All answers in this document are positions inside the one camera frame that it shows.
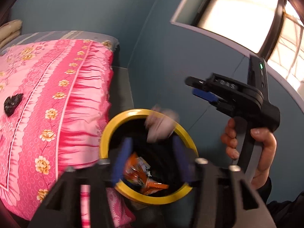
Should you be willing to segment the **person's right hand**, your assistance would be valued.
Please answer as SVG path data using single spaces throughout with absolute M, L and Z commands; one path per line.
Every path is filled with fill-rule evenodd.
M 235 121 L 231 118 L 228 120 L 225 132 L 221 136 L 221 141 L 226 145 L 226 154 L 228 157 L 233 160 L 237 160 L 240 154 L 237 151 L 237 132 L 234 128 Z M 255 175 L 251 180 L 251 184 L 254 189 L 259 189 L 268 179 L 269 171 L 277 149 L 277 141 L 273 133 L 271 133 L 268 128 L 251 129 L 250 134 L 253 139 L 257 142 L 262 142 L 263 144 L 259 163 L 255 171 Z

